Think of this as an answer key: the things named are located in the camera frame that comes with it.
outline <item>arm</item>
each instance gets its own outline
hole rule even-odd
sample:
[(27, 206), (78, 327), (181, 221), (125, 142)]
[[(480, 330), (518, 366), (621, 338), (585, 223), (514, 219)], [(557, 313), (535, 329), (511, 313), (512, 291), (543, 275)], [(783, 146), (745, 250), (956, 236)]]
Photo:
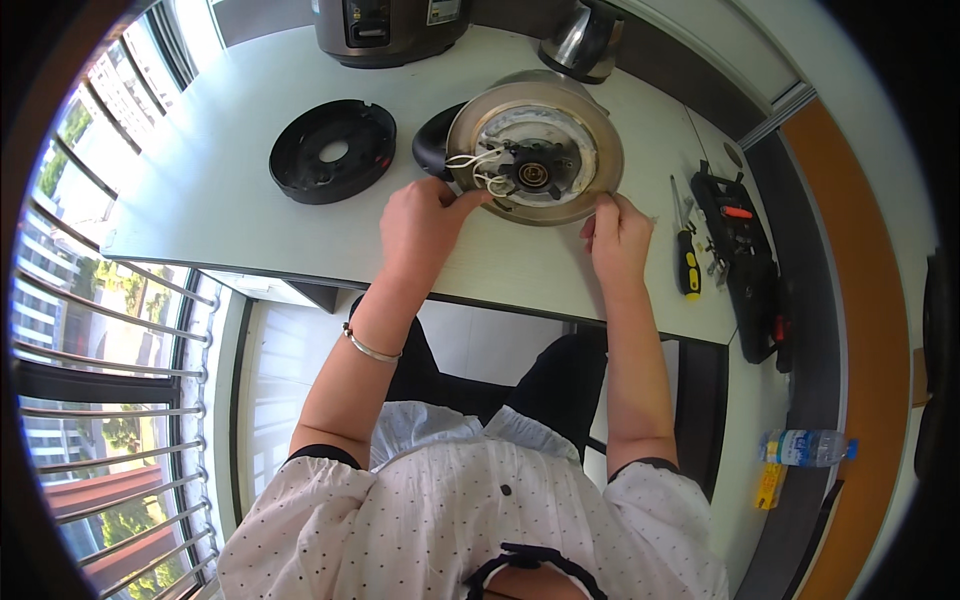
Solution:
[(581, 237), (607, 309), (607, 474), (638, 458), (677, 464), (673, 406), (660, 336), (643, 282), (653, 222), (626, 198), (603, 195)]
[[(414, 181), (390, 197), (380, 219), (384, 266), (350, 319), (357, 340), (383, 354), (400, 354), (464, 220), (489, 199), (480, 191), (457, 199), (437, 178)], [(303, 403), (290, 453), (330, 444), (367, 468), (371, 435), (395, 369), (396, 363), (371, 358), (341, 336)]]

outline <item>silver bangle bracelet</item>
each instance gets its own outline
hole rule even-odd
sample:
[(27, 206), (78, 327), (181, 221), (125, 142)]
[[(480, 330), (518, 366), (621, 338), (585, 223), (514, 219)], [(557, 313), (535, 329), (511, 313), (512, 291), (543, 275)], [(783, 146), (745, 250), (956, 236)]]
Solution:
[(353, 345), (356, 346), (358, 350), (382, 363), (395, 363), (400, 360), (400, 356), (403, 356), (403, 352), (397, 356), (391, 356), (390, 354), (381, 354), (374, 349), (367, 348), (360, 340), (353, 337), (353, 329), (350, 329), (350, 323), (344, 323), (344, 337), (353, 342)]

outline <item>black tool case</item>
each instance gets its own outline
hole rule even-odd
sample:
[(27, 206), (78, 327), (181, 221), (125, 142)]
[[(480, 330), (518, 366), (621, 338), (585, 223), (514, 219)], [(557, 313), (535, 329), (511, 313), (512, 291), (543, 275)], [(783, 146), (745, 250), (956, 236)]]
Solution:
[[(741, 183), (743, 173), (736, 181), (715, 177), (708, 172), (709, 165), (700, 161), (700, 172), (690, 181), (690, 189), (707, 218), (707, 228), (716, 254), (730, 265), (727, 287), (733, 302), (733, 313), (740, 331), (743, 356), (748, 362), (759, 364), (770, 356), (778, 344), (785, 342), (780, 332), (783, 316), (780, 312), (780, 271), (774, 261), (770, 243), (763, 225), (756, 216), (754, 203), (747, 188)], [(725, 216), (721, 206), (742, 208), (753, 213), (749, 219)], [(778, 342), (774, 341), (775, 327)], [(782, 371), (789, 367), (778, 365)]]

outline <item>black pants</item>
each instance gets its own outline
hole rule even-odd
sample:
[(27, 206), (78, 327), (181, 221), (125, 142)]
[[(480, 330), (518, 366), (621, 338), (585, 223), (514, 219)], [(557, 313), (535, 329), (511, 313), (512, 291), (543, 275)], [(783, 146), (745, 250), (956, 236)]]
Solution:
[[(362, 299), (353, 304), (350, 315)], [(485, 425), (507, 405), (573, 442), (582, 463), (606, 367), (607, 332), (587, 327), (548, 346), (515, 388), (464, 379), (440, 372), (420, 320), (414, 319), (387, 401), (419, 400), (446, 406), (476, 415)]]

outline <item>white wire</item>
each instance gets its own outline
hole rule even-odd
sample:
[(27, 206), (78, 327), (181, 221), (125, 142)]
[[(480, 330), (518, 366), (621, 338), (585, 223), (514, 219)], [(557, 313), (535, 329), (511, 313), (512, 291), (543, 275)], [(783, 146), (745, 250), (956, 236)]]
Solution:
[[(504, 148), (500, 146), (498, 148), (492, 148), (490, 150), (487, 150), (485, 153), (482, 153), (476, 156), (474, 155), (451, 156), (450, 158), (447, 159), (445, 166), (448, 169), (464, 169), (472, 165), (473, 168), (471, 170), (471, 174), (473, 175), (473, 178), (475, 180), (479, 180), (483, 182), (483, 183), (480, 183), (480, 185), (483, 185), (485, 183), (487, 187), (487, 191), (490, 192), (490, 194), (495, 198), (506, 198), (509, 195), (509, 192), (507, 194), (500, 194), (500, 193), (494, 192), (492, 187), (494, 185), (506, 184), (507, 178), (505, 178), (502, 175), (496, 175), (496, 176), (490, 177), (489, 175), (486, 175), (483, 173), (477, 173), (477, 168), (479, 168), (481, 165), (487, 164), (489, 162), (496, 162), (497, 159), (500, 158), (500, 154), (503, 151), (504, 151)], [(451, 164), (451, 162), (453, 162), (454, 160), (461, 160), (464, 158), (467, 160), (467, 162), (464, 162), (462, 164)]]

